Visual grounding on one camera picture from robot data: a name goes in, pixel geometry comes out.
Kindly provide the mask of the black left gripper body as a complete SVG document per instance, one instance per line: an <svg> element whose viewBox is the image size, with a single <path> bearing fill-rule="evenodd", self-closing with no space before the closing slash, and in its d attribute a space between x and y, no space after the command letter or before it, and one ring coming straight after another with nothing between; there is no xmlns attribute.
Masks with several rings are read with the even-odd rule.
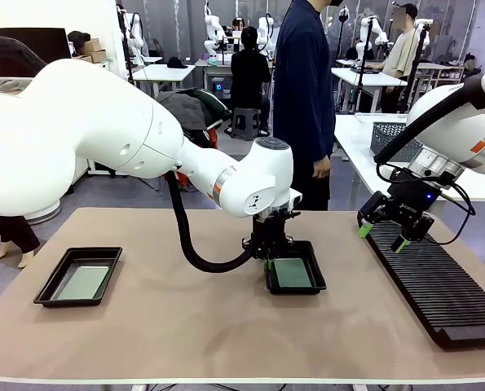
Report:
<svg viewBox="0 0 485 391"><path fill-rule="evenodd" d="M264 220L253 217L250 236L242 239L242 248L251 257L271 260L282 257L293 249L293 238L285 234L285 223L289 217L268 217Z"/></svg>

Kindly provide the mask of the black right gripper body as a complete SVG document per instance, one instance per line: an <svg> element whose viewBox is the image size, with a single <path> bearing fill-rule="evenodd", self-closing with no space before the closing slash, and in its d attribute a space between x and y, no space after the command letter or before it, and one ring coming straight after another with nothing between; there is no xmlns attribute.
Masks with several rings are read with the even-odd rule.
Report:
<svg viewBox="0 0 485 391"><path fill-rule="evenodd" d="M397 223L434 223L435 218L428 210L442 195L439 185L424 181L406 168L393 169L389 180L389 197L383 207L386 220Z"/></svg>

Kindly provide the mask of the person left hand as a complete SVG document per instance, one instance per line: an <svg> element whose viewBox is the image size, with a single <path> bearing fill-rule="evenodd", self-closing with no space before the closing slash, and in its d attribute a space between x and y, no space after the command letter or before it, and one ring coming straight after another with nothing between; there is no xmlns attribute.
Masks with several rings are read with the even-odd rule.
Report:
<svg viewBox="0 0 485 391"><path fill-rule="evenodd" d="M331 171L331 160L329 156L325 156L323 159L315 161L313 163L312 177L316 179L327 178Z"/></svg>

